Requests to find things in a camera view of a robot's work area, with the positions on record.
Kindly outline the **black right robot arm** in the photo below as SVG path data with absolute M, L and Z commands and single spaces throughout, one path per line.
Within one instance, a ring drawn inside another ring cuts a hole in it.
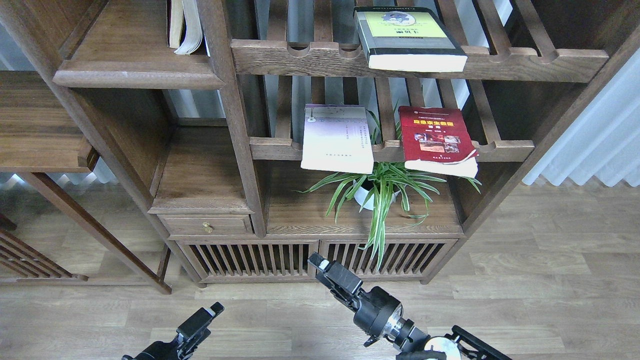
M 509 357 L 460 326 L 452 333 L 431 336 L 404 319 L 403 306 L 379 286 L 361 288 L 362 280 L 336 260 L 329 261 L 314 252 L 308 258 L 317 270 L 316 279 L 334 297 L 354 312 L 353 322 L 369 335 L 364 347 L 386 338 L 399 351 L 397 360 L 507 360 Z

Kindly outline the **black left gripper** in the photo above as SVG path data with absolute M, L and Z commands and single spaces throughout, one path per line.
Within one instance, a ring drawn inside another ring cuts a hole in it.
M 198 341 L 210 335 L 208 326 L 224 310 L 219 301 L 208 308 L 201 307 L 176 328 L 177 335 L 172 341 L 155 341 L 135 357 L 122 355 L 122 360 L 189 360 L 198 347 Z

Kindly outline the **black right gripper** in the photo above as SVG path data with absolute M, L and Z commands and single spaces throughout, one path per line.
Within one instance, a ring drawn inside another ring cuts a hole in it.
M 312 253 L 307 262 L 317 269 L 316 279 L 354 312 L 354 324 L 369 335 L 364 347 L 371 346 L 382 337 L 389 342 L 395 341 L 403 327 L 403 306 L 396 297 L 379 286 L 370 292 L 364 291 L 361 278 L 318 252 Z

